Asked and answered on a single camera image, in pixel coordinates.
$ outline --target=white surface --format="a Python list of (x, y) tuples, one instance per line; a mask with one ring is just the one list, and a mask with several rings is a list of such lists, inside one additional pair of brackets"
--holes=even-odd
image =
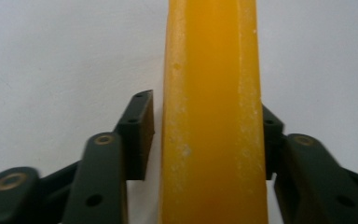
[[(358, 172), (358, 1), (257, 3), (264, 104)], [(78, 160), (134, 93), (153, 89), (147, 181), (129, 193), (131, 224), (157, 223), (166, 16), (166, 0), (0, 1), (0, 171), (44, 176)]]

